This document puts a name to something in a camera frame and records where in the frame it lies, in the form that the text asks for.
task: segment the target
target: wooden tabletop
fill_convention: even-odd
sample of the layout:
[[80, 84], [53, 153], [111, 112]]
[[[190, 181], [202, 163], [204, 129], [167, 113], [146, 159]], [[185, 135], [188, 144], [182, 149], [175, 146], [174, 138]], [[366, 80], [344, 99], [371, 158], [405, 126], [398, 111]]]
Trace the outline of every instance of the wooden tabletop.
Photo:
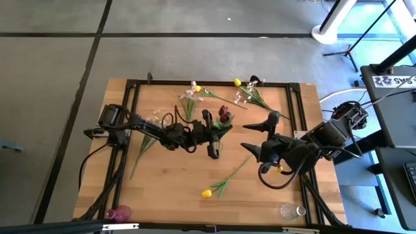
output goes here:
[[[121, 104], [126, 80], [111, 79], [108, 83], [104, 104]], [[172, 112], [174, 105], [181, 110], [178, 94], [189, 86], [141, 85], [137, 102], [137, 114], [143, 118], [153, 117], [153, 111], [160, 110], [159, 118]], [[216, 95], [233, 100], [236, 87], [210, 86]], [[289, 108], [284, 88], [259, 88], [271, 108], [289, 116]], [[315, 85], [301, 84], [307, 128], [312, 129], [322, 121], [319, 100]], [[120, 205], [132, 209], [132, 222], [155, 222], [177, 224], [240, 224], [260, 226], [304, 226], [303, 217], [286, 220], [280, 214], [284, 203], [302, 205], [299, 179], [296, 178], [287, 188], [272, 190], [264, 186], [257, 177], [259, 164], [254, 157], [242, 167], [231, 180], [221, 198], [214, 193], [209, 199], [201, 198], [201, 192], [214, 183], [229, 176], [249, 155], [240, 146], [241, 142], [261, 145], [266, 133], [242, 128], [244, 124], [260, 123], [266, 120], [268, 111], [253, 104], [243, 104], [248, 110], [225, 103], [220, 99], [205, 97], [198, 104], [194, 117], [202, 120], [202, 110], [207, 109], [216, 116], [221, 105], [227, 105], [235, 115], [233, 129], [223, 137], [224, 148], [220, 159], [207, 156], [206, 145], [199, 146], [195, 153], [183, 149], [168, 151], [156, 142], [139, 160], [135, 176], [129, 179], [133, 163], [139, 153], [143, 134], [133, 131], [127, 163], [120, 193]], [[296, 122], [300, 126], [297, 106], [294, 104]], [[292, 136], [289, 120], [280, 118], [276, 132]], [[91, 151], [102, 146], [106, 138], [96, 138]], [[81, 216], [102, 191], [110, 157], [110, 148], [105, 148], [92, 156], [84, 169], [82, 186], [79, 192], [74, 218]], [[271, 170], [265, 177], [269, 183], [281, 185], [288, 176]], [[339, 192], [333, 163], [320, 160], [316, 166], [319, 191], [328, 207], [346, 223], [346, 216]], [[316, 220], [312, 207], [311, 214]]]

